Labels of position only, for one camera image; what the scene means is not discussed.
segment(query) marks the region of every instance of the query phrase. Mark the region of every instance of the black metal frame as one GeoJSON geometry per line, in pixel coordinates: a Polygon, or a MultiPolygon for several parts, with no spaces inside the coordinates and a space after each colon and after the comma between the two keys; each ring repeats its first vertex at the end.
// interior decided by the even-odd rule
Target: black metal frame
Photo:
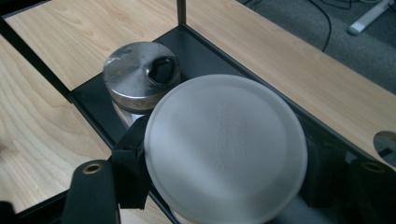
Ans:
{"type": "MultiPolygon", "coordinates": [[[[359,157],[371,160],[374,159],[191,29],[187,25],[185,0],[177,0],[177,20],[177,28],[159,37],[155,41],[165,44],[165,46],[170,48],[176,56],[178,54],[186,54],[183,50],[187,48],[193,48],[194,50],[197,50],[196,52],[201,52],[205,56],[211,55],[210,57],[213,57],[215,62],[212,66],[209,65],[209,68],[215,67],[216,69],[219,69],[218,73],[234,74],[256,80],[283,98],[297,115],[307,138],[312,138],[319,142],[326,142],[337,148],[346,148],[359,157]],[[187,47],[180,46],[180,40],[183,40],[184,42],[181,42],[187,45],[187,47]]],[[[112,107],[110,96],[106,93],[106,87],[102,81],[102,75],[99,74],[70,91],[3,19],[0,20],[0,28],[1,35],[26,60],[28,60],[28,62],[31,63],[37,71],[39,71],[41,75],[63,95],[65,99],[76,106],[107,145],[110,148],[113,148],[126,131],[123,129],[122,124],[114,112],[112,112],[113,114],[109,112],[110,116],[107,112],[102,113],[103,108],[101,106],[106,105],[106,108],[112,107]]],[[[196,73],[195,76],[211,74],[213,71],[216,73],[216,69],[212,69],[209,73],[206,71],[202,71],[202,74],[199,74],[199,72],[197,73],[197,69],[202,69],[202,66],[199,63],[207,63],[208,60],[205,60],[205,57],[196,59],[197,60],[194,60],[193,63],[188,61],[180,62],[182,66],[183,64],[186,64],[184,68],[182,67],[182,79],[187,80],[191,78],[189,77],[191,73],[196,73]]],[[[158,191],[156,189],[152,189],[149,195],[153,201],[160,206],[168,218],[173,223],[177,223],[170,212],[169,207],[161,198],[158,191]]],[[[22,223],[58,223],[61,220],[66,196],[67,191],[19,213],[18,217],[23,220],[22,223]]]]}
{"type": "Polygon", "coordinates": [[[0,15],[5,16],[49,0],[0,0],[0,15]]]}

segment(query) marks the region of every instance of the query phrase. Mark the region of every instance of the metal lid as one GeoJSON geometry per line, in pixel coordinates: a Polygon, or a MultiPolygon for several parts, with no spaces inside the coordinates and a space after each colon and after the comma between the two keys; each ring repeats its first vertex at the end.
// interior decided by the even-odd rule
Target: metal lid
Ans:
{"type": "Polygon", "coordinates": [[[145,113],[180,83],[178,60],[166,46],[138,42],[111,54],[104,68],[105,84],[120,107],[145,113]]]}

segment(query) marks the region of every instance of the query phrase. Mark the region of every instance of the metal rod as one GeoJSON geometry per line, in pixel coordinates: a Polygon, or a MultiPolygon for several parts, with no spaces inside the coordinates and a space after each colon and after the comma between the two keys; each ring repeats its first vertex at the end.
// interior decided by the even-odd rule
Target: metal rod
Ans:
{"type": "Polygon", "coordinates": [[[186,0],[177,0],[177,21],[178,24],[186,24],[186,0]]]}
{"type": "Polygon", "coordinates": [[[16,49],[66,100],[70,102],[70,90],[67,89],[62,81],[3,18],[0,18],[0,35],[2,35],[14,49],[16,49]]]}

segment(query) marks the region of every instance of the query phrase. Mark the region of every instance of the cable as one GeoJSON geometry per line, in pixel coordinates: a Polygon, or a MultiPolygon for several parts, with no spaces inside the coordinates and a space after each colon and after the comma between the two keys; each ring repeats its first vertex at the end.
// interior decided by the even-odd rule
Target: cable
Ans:
{"type": "Polygon", "coordinates": [[[363,2],[363,3],[379,3],[381,1],[382,0],[361,0],[361,2],[363,2]]]}
{"type": "Polygon", "coordinates": [[[246,2],[242,3],[242,5],[246,5],[247,3],[251,2],[252,0],[247,0],[246,2]]]}
{"type": "Polygon", "coordinates": [[[327,2],[325,0],[320,0],[320,2],[322,2],[323,4],[326,4],[326,5],[331,6],[331,7],[340,8],[340,9],[351,9],[352,8],[352,3],[359,2],[359,0],[354,0],[354,1],[352,1],[352,0],[333,0],[333,1],[341,2],[341,3],[348,3],[348,6],[347,7],[341,7],[340,5],[336,5],[336,4],[327,2]]]}
{"type": "Polygon", "coordinates": [[[257,5],[261,2],[262,0],[256,0],[251,6],[250,9],[253,11],[256,11],[257,5]]]}
{"type": "Polygon", "coordinates": [[[322,49],[322,52],[324,52],[326,50],[327,46],[329,45],[330,36],[332,35],[332,22],[330,21],[329,15],[327,15],[327,13],[320,6],[318,6],[318,4],[316,4],[312,0],[307,0],[307,1],[310,2],[312,5],[314,5],[314,7],[316,7],[323,14],[323,16],[327,20],[327,23],[329,24],[329,33],[327,34],[326,42],[324,43],[324,46],[322,49]]]}

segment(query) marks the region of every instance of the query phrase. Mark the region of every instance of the black plastic part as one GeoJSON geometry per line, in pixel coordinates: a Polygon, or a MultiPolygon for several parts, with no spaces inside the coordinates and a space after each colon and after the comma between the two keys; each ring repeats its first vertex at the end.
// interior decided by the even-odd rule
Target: black plastic part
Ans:
{"type": "Polygon", "coordinates": [[[144,209],[151,188],[143,141],[149,116],[137,119],[112,150],[117,201],[120,208],[144,209]]]}
{"type": "Polygon", "coordinates": [[[177,22],[179,25],[187,23],[186,0],[177,0],[177,22]]]}
{"type": "Polygon", "coordinates": [[[310,207],[332,207],[345,180],[347,151],[318,135],[306,137],[308,164],[300,194],[310,207]]]}
{"type": "Polygon", "coordinates": [[[0,223],[17,224],[17,221],[12,203],[0,202],[0,223]]]}
{"type": "Polygon", "coordinates": [[[0,15],[6,15],[14,11],[22,10],[26,7],[31,7],[35,4],[48,2],[43,0],[0,0],[0,15]]]}
{"type": "Polygon", "coordinates": [[[378,161],[349,166],[342,204],[343,223],[396,223],[396,173],[378,161]]]}
{"type": "Polygon", "coordinates": [[[61,223],[67,191],[64,191],[42,203],[38,203],[18,213],[19,224],[58,224],[61,223]]]}
{"type": "Polygon", "coordinates": [[[101,73],[72,90],[71,101],[108,147],[113,148],[126,129],[114,110],[103,76],[101,73]]]}
{"type": "Polygon", "coordinates": [[[113,170],[109,161],[89,161],[76,169],[62,223],[120,223],[113,170]]]}
{"type": "Polygon", "coordinates": [[[152,62],[148,78],[154,83],[166,84],[175,71],[175,62],[171,57],[161,57],[152,62]]]}

